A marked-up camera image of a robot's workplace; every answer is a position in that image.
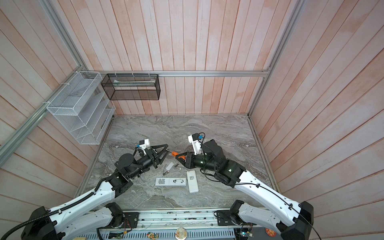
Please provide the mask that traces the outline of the white battery cover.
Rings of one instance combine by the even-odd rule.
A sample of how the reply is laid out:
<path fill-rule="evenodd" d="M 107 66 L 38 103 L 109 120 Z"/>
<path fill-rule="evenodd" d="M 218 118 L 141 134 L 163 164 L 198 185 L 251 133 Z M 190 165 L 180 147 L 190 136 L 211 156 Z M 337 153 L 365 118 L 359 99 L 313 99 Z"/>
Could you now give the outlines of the white battery cover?
<path fill-rule="evenodd" d="M 169 171 L 174 166 L 174 163 L 169 163 L 169 165 L 166 167 L 166 171 Z"/>

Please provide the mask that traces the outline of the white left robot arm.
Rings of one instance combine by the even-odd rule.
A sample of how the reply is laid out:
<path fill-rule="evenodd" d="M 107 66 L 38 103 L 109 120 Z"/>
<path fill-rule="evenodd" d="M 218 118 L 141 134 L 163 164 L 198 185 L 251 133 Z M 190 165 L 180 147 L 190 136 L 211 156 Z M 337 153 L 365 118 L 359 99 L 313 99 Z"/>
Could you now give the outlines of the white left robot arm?
<path fill-rule="evenodd" d="M 26 222 L 23 240 L 71 240 L 93 229 L 118 228 L 124 224 L 124 213 L 113 199 L 125 193 L 132 179 L 163 163 L 168 145 L 143 150 L 137 160 L 133 154 L 123 154 L 115 162 L 116 170 L 101 179 L 87 193 L 49 210 L 36 209 Z"/>

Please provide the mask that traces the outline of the white slim remote control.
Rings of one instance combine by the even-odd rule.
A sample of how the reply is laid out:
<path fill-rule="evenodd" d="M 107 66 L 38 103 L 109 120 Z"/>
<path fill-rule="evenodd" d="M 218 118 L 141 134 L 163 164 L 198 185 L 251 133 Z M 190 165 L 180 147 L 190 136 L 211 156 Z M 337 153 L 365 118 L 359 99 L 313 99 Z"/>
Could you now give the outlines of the white slim remote control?
<path fill-rule="evenodd" d="M 187 178 L 156 178 L 157 187 L 184 187 L 187 185 Z"/>

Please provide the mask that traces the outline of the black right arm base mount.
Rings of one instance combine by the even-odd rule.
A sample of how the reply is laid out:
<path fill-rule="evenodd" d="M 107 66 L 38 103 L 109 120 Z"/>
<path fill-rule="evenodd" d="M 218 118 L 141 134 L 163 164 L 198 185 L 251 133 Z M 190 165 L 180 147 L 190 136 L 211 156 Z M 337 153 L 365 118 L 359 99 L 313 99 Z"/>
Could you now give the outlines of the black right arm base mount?
<path fill-rule="evenodd" d="M 251 222 L 245 222 L 238 214 L 232 213 L 230 210 L 219 210 L 214 212 L 219 226 L 243 226 L 253 225 Z"/>

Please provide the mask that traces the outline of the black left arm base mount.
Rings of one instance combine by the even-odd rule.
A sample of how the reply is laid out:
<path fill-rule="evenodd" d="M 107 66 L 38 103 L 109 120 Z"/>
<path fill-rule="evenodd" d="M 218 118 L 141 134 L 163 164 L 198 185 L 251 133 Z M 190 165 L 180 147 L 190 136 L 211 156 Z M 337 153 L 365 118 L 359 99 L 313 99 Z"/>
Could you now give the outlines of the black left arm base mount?
<path fill-rule="evenodd" d="M 124 212 L 123 225 L 124 229 L 136 229 L 139 221 L 139 212 Z"/>

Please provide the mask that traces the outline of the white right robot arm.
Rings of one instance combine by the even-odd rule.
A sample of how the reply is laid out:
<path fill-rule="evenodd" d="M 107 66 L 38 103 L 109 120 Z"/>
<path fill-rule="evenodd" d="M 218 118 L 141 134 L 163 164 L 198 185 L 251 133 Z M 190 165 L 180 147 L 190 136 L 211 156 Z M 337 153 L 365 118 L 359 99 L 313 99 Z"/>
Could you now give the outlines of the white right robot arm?
<path fill-rule="evenodd" d="M 279 234 L 284 240 L 307 240 L 313 231 L 314 207 L 308 202 L 298 203 L 281 195 L 259 181 L 241 164 L 228 159 L 215 140 L 194 143 L 193 152 L 174 154 L 187 169 L 199 168 L 213 172 L 213 180 L 252 197 L 264 206 L 260 209 L 237 200 L 228 211 L 230 220 L 237 224 L 256 224 Z"/>

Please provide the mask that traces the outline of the orange black screwdriver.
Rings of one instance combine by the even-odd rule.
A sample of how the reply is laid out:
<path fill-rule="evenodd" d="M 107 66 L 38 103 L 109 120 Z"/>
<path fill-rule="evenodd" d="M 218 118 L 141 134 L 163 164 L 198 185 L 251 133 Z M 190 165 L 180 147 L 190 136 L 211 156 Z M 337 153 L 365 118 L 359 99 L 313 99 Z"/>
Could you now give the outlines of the orange black screwdriver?
<path fill-rule="evenodd" d="M 184 154 L 179 154 L 177 152 L 174 152 L 174 151 L 170 151 L 170 150 L 167 150 L 169 153 L 171 153 L 171 155 L 177 159 L 186 159 L 186 156 Z"/>

